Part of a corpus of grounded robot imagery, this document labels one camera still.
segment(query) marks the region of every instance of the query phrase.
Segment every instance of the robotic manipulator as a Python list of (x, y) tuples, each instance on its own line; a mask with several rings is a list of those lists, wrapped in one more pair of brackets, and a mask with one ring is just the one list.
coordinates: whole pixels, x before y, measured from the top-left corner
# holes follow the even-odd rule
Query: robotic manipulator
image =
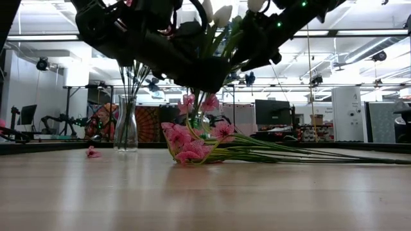
[(184, 22), (177, 28), (176, 12), (183, 0), (128, 0), (110, 6), (103, 0), (71, 0), (80, 36), (88, 45), (120, 66), (138, 60), (159, 79), (167, 76), (178, 85), (211, 93), (220, 90), (235, 65), (243, 64), (241, 70), (248, 71), (270, 64), (269, 60), (278, 64), (282, 44), (312, 19), (324, 22), (327, 12), (345, 0), (268, 0), (283, 11), (269, 17), (248, 11), (241, 23), (243, 37), (228, 61), (198, 57), (207, 15), (198, 0), (190, 1), (201, 22)]

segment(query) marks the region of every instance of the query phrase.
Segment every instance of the black monitor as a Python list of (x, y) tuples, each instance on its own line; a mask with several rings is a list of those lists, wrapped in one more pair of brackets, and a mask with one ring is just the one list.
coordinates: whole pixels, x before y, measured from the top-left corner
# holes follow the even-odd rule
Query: black monitor
[(30, 105), (21, 108), (20, 118), (17, 125), (31, 125), (34, 120), (37, 105)]
[(256, 99), (258, 125), (291, 125), (290, 102)]

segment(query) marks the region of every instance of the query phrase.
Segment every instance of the pink flower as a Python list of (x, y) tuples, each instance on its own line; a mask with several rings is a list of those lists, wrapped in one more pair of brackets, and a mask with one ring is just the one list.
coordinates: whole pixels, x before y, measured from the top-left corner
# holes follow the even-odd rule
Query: pink flower
[(6, 121), (0, 119), (0, 127), (5, 128), (5, 127), (6, 127)]
[(87, 158), (97, 158), (101, 156), (99, 151), (94, 150), (94, 146), (90, 146), (85, 153), (87, 154)]
[(215, 94), (211, 94), (205, 101), (201, 104), (201, 111), (211, 112), (214, 109), (218, 108), (220, 102), (218, 101)]
[(221, 141), (224, 138), (223, 142), (232, 142), (235, 138), (226, 136), (234, 133), (234, 125), (229, 124), (227, 121), (221, 121), (216, 123), (216, 127), (211, 130), (211, 135), (217, 140)]
[(174, 150), (191, 141), (191, 135), (188, 129), (178, 124), (174, 125), (173, 128), (167, 129), (165, 134), (171, 143), (171, 148)]
[(180, 109), (180, 115), (184, 115), (187, 113), (190, 113), (193, 110), (193, 103), (195, 100), (195, 95), (191, 94), (191, 95), (183, 95), (182, 97), (182, 103), (178, 102), (177, 106)]
[(186, 165), (187, 159), (200, 159), (200, 156), (192, 151), (182, 151), (175, 156), (182, 165)]
[(187, 159), (203, 159), (210, 153), (212, 146), (205, 146), (204, 140), (199, 139), (192, 142), (185, 143), (181, 152), (175, 156), (181, 164), (186, 164)]
[(173, 124), (173, 123), (161, 123), (161, 128), (162, 128), (163, 130), (173, 129), (173, 128), (174, 128), (174, 124)]
[(211, 151), (211, 148), (213, 147), (204, 145), (203, 139), (198, 139), (183, 145), (181, 151), (192, 151), (200, 158), (204, 158)]

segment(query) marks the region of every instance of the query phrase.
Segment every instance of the clear glass vase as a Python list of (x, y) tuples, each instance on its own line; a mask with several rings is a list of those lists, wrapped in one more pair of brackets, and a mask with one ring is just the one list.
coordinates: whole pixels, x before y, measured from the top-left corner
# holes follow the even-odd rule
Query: clear glass vase
[(210, 134), (208, 132), (210, 130), (210, 120), (206, 116), (201, 117), (200, 114), (198, 114), (194, 120), (192, 117), (190, 117), (189, 122), (192, 128), (197, 129), (198, 131), (202, 131), (199, 134), (200, 138), (210, 138)]
[(118, 152), (137, 151), (136, 99), (136, 96), (119, 95), (119, 117), (114, 135), (114, 149)]

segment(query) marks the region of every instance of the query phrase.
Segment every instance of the desk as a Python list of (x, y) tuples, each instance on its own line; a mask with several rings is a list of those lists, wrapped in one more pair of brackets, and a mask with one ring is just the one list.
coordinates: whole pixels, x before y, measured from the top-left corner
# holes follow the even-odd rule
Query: desk
[(411, 230), (409, 166), (182, 167), (166, 150), (101, 152), (0, 157), (1, 230)]

